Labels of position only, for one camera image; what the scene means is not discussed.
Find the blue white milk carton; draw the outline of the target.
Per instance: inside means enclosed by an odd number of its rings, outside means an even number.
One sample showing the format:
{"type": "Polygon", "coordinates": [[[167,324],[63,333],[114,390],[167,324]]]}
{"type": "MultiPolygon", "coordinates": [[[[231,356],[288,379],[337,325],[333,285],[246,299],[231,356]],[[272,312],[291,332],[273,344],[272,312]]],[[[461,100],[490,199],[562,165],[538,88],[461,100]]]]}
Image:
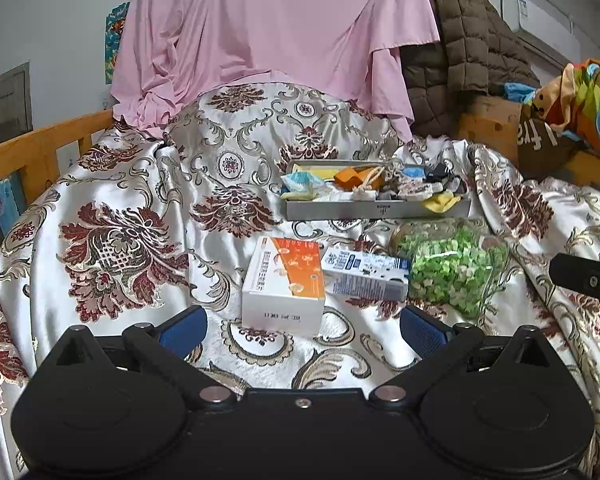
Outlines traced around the blue white milk carton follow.
{"type": "Polygon", "coordinates": [[[321,265],[325,287],[333,295],[395,302],[408,295],[408,260],[331,247],[321,265]]]}

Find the brown quilted jacket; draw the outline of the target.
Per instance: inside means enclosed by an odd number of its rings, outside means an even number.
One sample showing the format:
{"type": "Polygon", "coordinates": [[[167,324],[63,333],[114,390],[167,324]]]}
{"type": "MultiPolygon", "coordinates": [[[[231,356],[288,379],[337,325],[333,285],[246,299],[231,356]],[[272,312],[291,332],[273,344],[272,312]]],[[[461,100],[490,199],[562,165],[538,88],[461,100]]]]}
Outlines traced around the brown quilted jacket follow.
{"type": "Polygon", "coordinates": [[[508,82],[540,85],[519,38],[489,0],[429,0],[439,40],[400,49],[415,136],[452,136],[475,96],[502,96],[508,82]]]}

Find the colourful wall poster left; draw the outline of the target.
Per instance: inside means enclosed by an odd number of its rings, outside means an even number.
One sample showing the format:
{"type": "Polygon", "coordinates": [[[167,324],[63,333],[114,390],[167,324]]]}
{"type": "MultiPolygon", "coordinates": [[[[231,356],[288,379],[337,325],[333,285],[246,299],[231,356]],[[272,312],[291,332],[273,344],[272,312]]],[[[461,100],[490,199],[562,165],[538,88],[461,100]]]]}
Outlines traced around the colourful wall poster left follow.
{"type": "Polygon", "coordinates": [[[112,78],[114,78],[114,66],[116,66],[129,6],[129,2],[120,3],[106,16],[104,36],[105,84],[111,84],[112,78]]]}

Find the orange wooden bed rail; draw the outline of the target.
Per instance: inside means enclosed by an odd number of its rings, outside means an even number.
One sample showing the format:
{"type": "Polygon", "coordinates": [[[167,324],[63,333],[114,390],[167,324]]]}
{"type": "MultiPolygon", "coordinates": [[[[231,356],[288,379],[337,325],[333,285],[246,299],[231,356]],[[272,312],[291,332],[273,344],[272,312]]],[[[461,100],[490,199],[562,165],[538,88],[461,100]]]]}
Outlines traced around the orange wooden bed rail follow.
{"type": "Polygon", "coordinates": [[[23,133],[0,144],[0,181],[19,174],[29,212],[22,216],[0,244],[0,255],[9,256],[34,242],[34,232],[44,223],[46,205],[56,193],[49,189],[60,179],[56,152],[73,142],[81,157],[93,148],[92,135],[114,125],[111,110],[84,115],[23,133]]]}

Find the brown lettered bag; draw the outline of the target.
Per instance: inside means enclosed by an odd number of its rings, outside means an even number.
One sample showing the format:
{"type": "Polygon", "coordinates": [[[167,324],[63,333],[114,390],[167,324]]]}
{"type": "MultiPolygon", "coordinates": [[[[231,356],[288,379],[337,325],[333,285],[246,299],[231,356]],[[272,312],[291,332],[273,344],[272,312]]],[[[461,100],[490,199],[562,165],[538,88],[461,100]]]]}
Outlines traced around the brown lettered bag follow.
{"type": "Polygon", "coordinates": [[[562,136],[550,124],[521,109],[517,133],[518,169],[526,180],[542,181],[562,168],[579,151],[580,143],[562,136]]]}

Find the light blue white cloth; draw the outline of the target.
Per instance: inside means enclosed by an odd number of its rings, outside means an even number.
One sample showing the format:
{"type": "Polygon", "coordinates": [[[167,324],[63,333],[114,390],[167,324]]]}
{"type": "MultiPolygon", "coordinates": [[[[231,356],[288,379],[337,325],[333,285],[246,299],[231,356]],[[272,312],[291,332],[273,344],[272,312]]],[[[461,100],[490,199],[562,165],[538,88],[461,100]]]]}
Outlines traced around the light blue white cloth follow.
{"type": "Polygon", "coordinates": [[[315,196],[314,177],[306,171],[284,174],[283,189],[280,197],[283,200],[313,200],[315,196]]]}

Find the floral satin bedspread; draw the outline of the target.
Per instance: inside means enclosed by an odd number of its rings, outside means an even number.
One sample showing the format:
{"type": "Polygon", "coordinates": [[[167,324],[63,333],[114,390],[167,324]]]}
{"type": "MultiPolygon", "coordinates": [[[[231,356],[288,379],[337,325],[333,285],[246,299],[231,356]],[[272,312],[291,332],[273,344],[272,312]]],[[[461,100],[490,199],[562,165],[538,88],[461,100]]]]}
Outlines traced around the floral satin bedspread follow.
{"type": "Polygon", "coordinates": [[[445,138],[402,143],[382,118],[293,84],[242,84],[186,106],[161,140],[111,128],[15,222],[0,248],[0,479],[26,467],[10,434],[20,393],[60,335],[117,335],[193,304],[206,339],[190,364],[245,388],[370,390],[408,367],[401,305],[328,297],[317,335],[242,326],[242,280],[260,237],[383,254],[392,220],[289,221],[280,178],[302,160],[443,164],[468,185],[470,224],[500,242],[503,270],[477,324],[539,326],[594,412],[583,468],[600,466],[600,304],[553,285],[560,252],[600,260],[600,192],[525,179],[502,155],[445,138]]]}

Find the white air conditioner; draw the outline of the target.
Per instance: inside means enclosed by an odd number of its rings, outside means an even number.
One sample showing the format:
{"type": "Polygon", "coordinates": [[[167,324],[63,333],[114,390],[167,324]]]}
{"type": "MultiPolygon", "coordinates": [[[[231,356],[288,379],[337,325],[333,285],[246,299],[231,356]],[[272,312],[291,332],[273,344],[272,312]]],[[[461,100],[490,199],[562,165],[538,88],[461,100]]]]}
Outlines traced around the white air conditioner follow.
{"type": "Polygon", "coordinates": [[[522,44],[547,63],[580,61],[580,42],[556,18],[530,0],[501,0],[501,18],[522,44]]]}

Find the orange white medicine box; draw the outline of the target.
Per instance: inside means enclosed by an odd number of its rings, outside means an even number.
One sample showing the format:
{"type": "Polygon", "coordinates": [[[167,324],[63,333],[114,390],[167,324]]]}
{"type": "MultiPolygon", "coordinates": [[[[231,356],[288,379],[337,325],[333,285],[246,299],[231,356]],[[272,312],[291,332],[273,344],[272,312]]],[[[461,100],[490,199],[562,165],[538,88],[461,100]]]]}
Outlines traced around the orange white medicine box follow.
{"type": "Polygon", "coordinates": [[[242,325],[313,337],[320,331],[324,307],[318,244],[260,237],[242,284],[242,325]]]}

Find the pink hanging sheet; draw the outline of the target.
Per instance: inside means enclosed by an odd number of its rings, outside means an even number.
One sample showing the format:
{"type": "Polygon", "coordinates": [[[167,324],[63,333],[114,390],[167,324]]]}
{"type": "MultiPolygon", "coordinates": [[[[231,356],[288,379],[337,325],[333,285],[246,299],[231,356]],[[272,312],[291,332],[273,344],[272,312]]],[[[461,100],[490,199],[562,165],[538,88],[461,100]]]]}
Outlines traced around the pink hanging sheet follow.
{"type": "Polygon", "coordinates": [[[293,82],[387,116],[410,140],[400,50],[438,38],[429,0],[131,0],[114,117],[158,133],[216,88],[293,82]]]}

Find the grey tray with parrot picture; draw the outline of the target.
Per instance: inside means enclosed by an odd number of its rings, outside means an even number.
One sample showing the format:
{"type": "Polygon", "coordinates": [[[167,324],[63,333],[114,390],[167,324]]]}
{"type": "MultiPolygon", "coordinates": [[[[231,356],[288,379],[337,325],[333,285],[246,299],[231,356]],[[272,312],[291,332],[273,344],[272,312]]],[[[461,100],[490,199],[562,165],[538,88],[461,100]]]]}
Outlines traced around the grey tray with parrot picture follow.
{"type": "Polygon", "coordinates": [[[407,164],[393,159],[380,160],[300,160],[286,174],[306,171],[314,177],[313,200],[283,200],[289,220],[358,220],[358,219],[423,219],[436,217],[466,217],[470,196],[466,181],[444,165],[433,167],[407,164]],[[362,185],[351,192],[343,191],[334,183],[334,175],[344,168],[374,170],[362,185]],[[445,214],[434,214],[422,202],[399,200],[396,188],[402,178],[417,178],[443,184],[442,192],[451,192],[462,200],[445,214]]]}

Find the colourful cartoon blanket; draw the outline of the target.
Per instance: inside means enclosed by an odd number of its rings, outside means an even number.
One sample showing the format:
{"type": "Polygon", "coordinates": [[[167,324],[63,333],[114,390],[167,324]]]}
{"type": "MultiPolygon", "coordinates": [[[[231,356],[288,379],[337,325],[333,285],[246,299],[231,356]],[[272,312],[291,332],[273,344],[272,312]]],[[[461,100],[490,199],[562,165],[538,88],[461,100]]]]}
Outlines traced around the colourful cartoon blanket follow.
{"type": "Polygon", "coordinates": [[[558,133],[570,132],[600,156],[600,61],[567,64],[562,74],[533,93],[533,117],[558,133]]]}

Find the bag of green paper stars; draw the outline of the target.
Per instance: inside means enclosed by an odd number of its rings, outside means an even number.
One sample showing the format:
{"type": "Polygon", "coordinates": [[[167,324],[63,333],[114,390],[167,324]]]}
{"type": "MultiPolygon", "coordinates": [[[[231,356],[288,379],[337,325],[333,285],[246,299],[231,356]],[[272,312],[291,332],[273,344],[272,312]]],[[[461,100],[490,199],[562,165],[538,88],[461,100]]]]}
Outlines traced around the bag of green paper stars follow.
{"type": "Polygon", "coordinates": [[[392,233],[389,252],[411,263],[411,298],[447,304],[470,320],[483,314],[508,260],[496,236],[478,221],[460,218],[405,222],[392,233]]]}

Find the yellow cloth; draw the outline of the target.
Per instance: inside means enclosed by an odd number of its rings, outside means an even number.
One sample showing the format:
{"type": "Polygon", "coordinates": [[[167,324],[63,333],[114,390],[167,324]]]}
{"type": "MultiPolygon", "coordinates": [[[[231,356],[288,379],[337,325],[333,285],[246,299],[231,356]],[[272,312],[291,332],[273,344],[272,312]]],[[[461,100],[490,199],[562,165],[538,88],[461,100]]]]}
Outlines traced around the yellow cloth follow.
{"type": "Polygon", "coordinates": [[[441,192],[422,201],[422,206],[434,214],[445,214],[458,204],[462,198],[451,192],[441,192]]]}

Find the wooden bed frame right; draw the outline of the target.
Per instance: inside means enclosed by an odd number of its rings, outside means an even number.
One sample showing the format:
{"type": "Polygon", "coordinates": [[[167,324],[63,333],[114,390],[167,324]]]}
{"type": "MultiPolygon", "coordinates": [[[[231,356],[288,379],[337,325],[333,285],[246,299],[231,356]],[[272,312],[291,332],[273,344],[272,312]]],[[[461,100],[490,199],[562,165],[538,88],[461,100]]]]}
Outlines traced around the wooden bed frame right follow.
{"type": "MultiPolygon", "coordinates": [[[[493,96],[477,96],[460,115],[457,135],[493,148],[518,169],[517,133],[521,109],[519,103],[493,96]]],[[[579,143],[579,151],[570,161],[547,177],[600,190],[600,158],[579,143]]]]}

